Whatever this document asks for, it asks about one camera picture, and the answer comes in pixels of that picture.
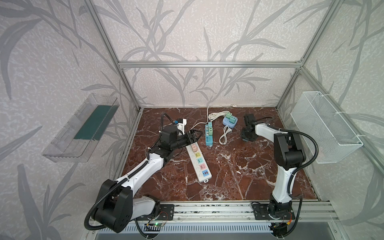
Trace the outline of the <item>light blue square power socket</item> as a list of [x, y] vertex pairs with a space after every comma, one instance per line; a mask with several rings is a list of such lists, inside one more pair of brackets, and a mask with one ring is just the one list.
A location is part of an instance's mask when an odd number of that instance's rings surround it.
[[224, 117], [223, 118], [223, 125], [228, 126], [229, 128], [233, 129], [238, 122], [238, 118], [235, 116], [231, 116], [230, 118]]

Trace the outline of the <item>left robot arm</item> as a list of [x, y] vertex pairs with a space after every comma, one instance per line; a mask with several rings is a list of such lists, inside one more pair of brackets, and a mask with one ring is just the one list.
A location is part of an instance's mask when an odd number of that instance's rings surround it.
[[103, 182], [96, 202], [85, 216], [85, 229], [108, 228], [120, 233], [141, 216], [157, 215], [160, 201], [149, 196], [135, 198], [137, 191], [173, 158], [176, 150], [196, 143], [203, 134], [195, 129], [186, 131], [182, 123], [163, 127], [141, 163], [122, 177]]

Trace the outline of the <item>teal green usb adapter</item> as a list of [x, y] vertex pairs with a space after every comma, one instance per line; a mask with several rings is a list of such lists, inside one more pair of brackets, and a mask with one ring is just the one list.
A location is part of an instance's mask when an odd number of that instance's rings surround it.
[[238, 120], [238, 119], [237, 119], [235, 116], [232, 116], [232, 117], [229, 119], [230, 123], [236, 123], [237, 120]]

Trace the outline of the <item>white long power strip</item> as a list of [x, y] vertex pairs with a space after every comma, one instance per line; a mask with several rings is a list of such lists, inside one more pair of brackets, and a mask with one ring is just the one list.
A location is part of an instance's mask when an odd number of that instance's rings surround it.
[[193, 169], [200, 183], [207, 183], [212, 178], [212, 173], [199, 147], [199, 151], [194, 153], [191, 145], [186, 146]]

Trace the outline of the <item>light green usb adapter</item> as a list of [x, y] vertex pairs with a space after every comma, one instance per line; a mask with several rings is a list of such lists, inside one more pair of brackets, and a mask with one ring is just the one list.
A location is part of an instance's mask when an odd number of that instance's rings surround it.
[[231, 117], [232, 117], [232, 113], [230, 113], [230, 112], [228, 112], [228, 113], [226, 113], [226, 115], [225, 115], [225, 117], [227, 118], [227, 119], [230, 119]]

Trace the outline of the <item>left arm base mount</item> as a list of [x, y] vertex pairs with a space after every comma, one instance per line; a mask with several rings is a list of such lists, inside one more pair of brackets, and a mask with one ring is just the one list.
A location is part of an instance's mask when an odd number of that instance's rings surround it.
[[175, 205], [173, 204], [160, 204], [149, 215], [143, 215], [137, 218], [138, 221], [171, 221], [174, 218]]

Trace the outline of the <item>teal power strip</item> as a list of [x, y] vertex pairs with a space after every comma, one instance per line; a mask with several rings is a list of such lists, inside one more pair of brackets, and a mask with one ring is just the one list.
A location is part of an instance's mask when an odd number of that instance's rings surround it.
[[213, 145], [213, 134], [212, 135], [209, 135], [209, 131], [208, 131], [208, 123], [205, 125], [205, 143], [206, 143], [206, 146], [210, 147]]

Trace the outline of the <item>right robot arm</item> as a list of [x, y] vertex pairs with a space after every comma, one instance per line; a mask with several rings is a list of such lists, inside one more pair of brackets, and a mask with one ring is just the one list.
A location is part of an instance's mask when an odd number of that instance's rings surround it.
[[[264, 209], [270, 218], [279, 219], [291, 212], [292, 200], [303, 200], [302, 195], [293, 196], [294, 181], [300, 170], [317, 159], [319, 145], [306, 133], [277, 128], [263, 121], [271, 119], [256, 119], [253, 114], [244, 115], [245, 127], [241, 131], [241, 137], [246, 142], [254, 142], [258, 137], [263, 137], [274, 143], [274, 158], [278, 165], [277, 182], [270, 202]], [[307, 160], [301, 137], [307, 138], [314, 145], [315, 153], [310, 160]]]

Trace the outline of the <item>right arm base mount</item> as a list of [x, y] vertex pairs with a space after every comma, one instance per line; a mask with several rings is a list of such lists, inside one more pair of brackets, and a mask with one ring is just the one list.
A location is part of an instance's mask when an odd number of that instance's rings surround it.
[[285, 204], [252, 202], [251, 207], [255, 220], [292, 221], [296, 219], [292, 202]]

